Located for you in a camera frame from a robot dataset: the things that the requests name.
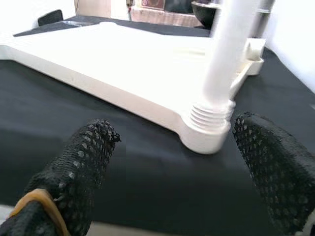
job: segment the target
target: rubber band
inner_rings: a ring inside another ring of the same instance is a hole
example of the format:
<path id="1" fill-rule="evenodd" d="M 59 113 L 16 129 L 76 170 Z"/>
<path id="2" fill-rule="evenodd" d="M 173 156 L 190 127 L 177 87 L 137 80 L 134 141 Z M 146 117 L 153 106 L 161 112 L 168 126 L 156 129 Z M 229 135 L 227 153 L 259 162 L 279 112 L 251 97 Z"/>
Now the rubber band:
<path id="1" fill-rule="evenodd" d="M 13 211 L 9 215 L 9 218 L 17 215 L 31 201 L 37 201 L 42 204 L 45 212 L 49 215 L 57 227 L 59 236 L 70 236 L 63 217 L 54 203 L 52 196 L 46 189 L 38 188 L 24 195 L 24 197 L 22 197 L 15 205 Z"/>

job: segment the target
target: white plastic stand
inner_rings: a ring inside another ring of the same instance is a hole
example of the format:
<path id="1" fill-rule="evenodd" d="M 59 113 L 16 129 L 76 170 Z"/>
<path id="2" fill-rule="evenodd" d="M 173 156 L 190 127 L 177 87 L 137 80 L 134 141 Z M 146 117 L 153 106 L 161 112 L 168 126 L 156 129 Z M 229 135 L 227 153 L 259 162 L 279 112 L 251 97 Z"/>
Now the white plastic stand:
<path id="1" fill-rule="evenodd" d="M 234 95 L 263 64 L 265 41 L 248 39 L 259 2 L 225 0 L 213 39 L 101 23 L 16 38 L 0 34 L 0 59 L 170 129 L 195 152 L 214 153 L 230 129 Z"/>

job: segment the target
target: white cylindrical connector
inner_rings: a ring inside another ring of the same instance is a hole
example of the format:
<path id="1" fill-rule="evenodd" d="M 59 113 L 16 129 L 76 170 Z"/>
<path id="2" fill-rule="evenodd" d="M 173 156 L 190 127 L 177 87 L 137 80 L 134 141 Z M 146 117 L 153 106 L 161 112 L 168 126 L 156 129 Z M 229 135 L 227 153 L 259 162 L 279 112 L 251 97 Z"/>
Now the white cylindrical connector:
<path id="1" fill-rule="evenodd" d="M 219 151 L 230 130 L 235 103 L 229 100 L 229 91 L 243 60 L 260 2 L 223 1 L 213 42 L 206 52 L 205 78 L 200 97 L 190 114 L 182 116 L 179 135 L 183 144 L 193 151 L 202 154 Z"/>

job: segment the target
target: black fabric surface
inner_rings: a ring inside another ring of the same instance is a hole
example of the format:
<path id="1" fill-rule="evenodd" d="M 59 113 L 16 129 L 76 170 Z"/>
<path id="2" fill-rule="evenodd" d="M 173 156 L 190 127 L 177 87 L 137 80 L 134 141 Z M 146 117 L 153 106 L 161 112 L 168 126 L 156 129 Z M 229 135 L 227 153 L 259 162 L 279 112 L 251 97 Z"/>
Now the black fabric surface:
<path id="1" fill-rule="evenodd" d="M 208 34 L 111 21 L 163 34 Z M 315 152 L 315 95 L 271 51 L 263 57 L 260 74 L 236 96 L 233 117 L 243 111 L 266 116 Z M 175 133 L 15 62 L 0 61 L 0 80 L 0 204 L 15 204 L 30 177 L 86 120 L 105 118 L 122 142 L 96 194 L 94 220 L 185 235 L 276 234 L 232 132 L 219 153 L 198 155 Z"/>

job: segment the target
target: white pole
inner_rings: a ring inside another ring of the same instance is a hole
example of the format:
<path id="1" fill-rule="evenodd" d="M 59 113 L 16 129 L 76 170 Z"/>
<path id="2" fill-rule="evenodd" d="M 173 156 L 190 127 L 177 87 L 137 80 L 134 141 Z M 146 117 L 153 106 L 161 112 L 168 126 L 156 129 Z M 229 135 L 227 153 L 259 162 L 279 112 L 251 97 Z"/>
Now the white pole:
<path id="1" fill-rule="evenodd" d="M 206 58 L 204 99 L 213 108 L 228 105 L 232 78 L 240 66 L 245 43 L 261 0 L 224 0 L 213 43 Z"/>

